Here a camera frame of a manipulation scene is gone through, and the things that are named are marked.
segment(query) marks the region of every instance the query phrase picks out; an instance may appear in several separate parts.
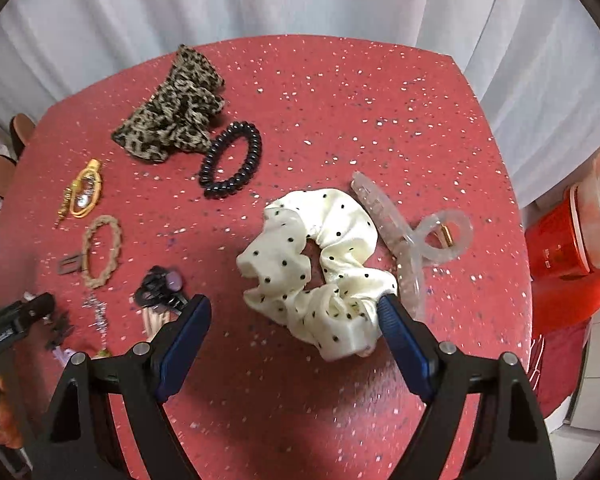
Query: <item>gold hair clip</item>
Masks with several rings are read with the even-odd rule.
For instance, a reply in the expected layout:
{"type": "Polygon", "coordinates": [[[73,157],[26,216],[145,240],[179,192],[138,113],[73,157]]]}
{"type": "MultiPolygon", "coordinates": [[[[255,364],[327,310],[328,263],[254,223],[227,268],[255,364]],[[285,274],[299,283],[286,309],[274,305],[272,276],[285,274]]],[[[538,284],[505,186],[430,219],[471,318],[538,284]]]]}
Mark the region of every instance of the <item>gold hair clip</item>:
{"type": "Polygon", "coordinates": [[[93,210],[102,189],[102,178],[99,171],[100,161],[92,158],[87,167],[78,173],[71,186],[65,188],[62,205],[58,209],[58,220],[54,227],[58,227],[68,213],[76,218],[83,218],[93,210]]]}

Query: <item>glitter tabletop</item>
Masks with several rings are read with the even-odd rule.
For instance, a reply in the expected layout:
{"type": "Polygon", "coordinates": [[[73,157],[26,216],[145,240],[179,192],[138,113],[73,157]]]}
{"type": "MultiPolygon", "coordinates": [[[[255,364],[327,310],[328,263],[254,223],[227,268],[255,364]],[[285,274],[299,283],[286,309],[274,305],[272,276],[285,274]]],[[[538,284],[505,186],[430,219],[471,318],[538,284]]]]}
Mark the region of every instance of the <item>glitter tabletop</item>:
{"type": "MultiPolygon", "coordinates": [[[[150,165],[133,160],[110,133],[162,82],[173,55],[100,81],[51,107],[18,164],[0,214],[0,306],[25,290],[49,291],[77,326],[66,344],[91,356],[100,337],[78,274],[58,260],[79,252],[97,215],[120,220],[118,270],[96,291],[107,303],[114,354],[143,340],[132,294],[154,264],[177,267],[188,294],[206,294],[213,322],[181,392],[165,410],[203,479],[387,478],[423,411],[384,343],[367,358],[322,361],[311,346],[248,309],[235,257],[261,231],[264,206],[292,190],[349,189],[354,170],[381,186],[409,220],[461,208],[474,243],[452,262],[426,269],[427,323],[464,352],[518,354],[530,343],[530,281],[518,206],[500,153],[470,86],[453,60],[406,46],[317,36],[270,36],[201,46],[226,80],[218,134],[232,120],[256,124],[263,158],[250,184],[210,201],[196,172],[199,154],[150,165]],[[103,162],[94,211],[52,229],[62,190],[88,163],[103,162]]],[[[221,161],[230,176],[246,144],[221,161]]],[[[108,259],[110,233],[94,236],[93,273],[108,259]]],[[[381,243],[367,267],[391,269],[381,243]]],[[[312,284],[319,283],[315,269],[312,284]]],[[[16,364],[34,427],[61,374],[43,350],[44,327],[16,345],[16,364]]],[[[146,472],[112,399],[130,472],[146,472]]],[[[468,445],[475,401],[465,405],[444,478],[455,478],[468,445]]]]}

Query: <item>coil hair tie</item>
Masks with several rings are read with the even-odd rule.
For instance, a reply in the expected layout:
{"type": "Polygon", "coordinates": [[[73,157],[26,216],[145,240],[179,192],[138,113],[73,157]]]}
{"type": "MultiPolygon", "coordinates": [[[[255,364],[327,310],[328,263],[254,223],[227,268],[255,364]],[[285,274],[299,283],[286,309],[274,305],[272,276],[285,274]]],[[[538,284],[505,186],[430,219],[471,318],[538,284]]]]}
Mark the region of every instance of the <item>coil hair tie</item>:
{"type": "Polygon", "coordinates": [[[227,129],[213,140],[211,147],[206,152],[202,167],[200,167],[198,181],[200,186],[205,189],[205,196],[207,198],[224,198],[229,194],[235,194],[251,180],[258,169],[261,156],[262,138],[258,129],[246,121],[229,124],[227,129]],[[234,176],[227,180],[214,182],[214,174],[220,155],[238,137],[244,137],[249,143],[249,150],[240,170],[236,171],[234,176]]]}

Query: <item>white fabric backdrop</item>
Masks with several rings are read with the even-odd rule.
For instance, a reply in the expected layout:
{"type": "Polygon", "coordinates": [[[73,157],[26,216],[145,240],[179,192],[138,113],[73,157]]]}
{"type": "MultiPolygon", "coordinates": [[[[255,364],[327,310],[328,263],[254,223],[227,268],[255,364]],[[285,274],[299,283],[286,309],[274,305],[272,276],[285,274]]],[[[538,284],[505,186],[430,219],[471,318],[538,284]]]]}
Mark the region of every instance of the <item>white fabric backdrop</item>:
{"type": "Polygon", "coordinates": [[[600,145],[600,32],[578,0],[11,0],[0,14],[0,126],[179,43],[281,33],[453,56],[520,206],[600,145]]]}

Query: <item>beige braided hair tie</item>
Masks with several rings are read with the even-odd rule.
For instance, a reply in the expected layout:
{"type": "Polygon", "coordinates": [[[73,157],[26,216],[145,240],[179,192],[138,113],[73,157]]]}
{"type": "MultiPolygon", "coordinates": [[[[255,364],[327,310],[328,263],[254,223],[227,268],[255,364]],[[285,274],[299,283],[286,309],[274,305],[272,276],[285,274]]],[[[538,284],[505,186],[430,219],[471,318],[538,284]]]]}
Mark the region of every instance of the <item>beige braided hair tie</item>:
{"type": "Polygon", "coordinates": [[[82,235],[82,278],[84,279],[84,285],[87,288],[98,288],[107,283],[107,280],[111,277],[111,274],[118,266],[118,255],[120,254],[120,245],[122,244],[122,230],[113,216],[101,215],[98,216],[93,224],[84,232],[82,235]],[[104,224],[111,225],[112,231],[112,247],[109,251],[109,263],[100,273],[97,278],[92,278],[89,274],[89,251],[91,249],[91,237],[97,231],[98,227],[104,224]]]}

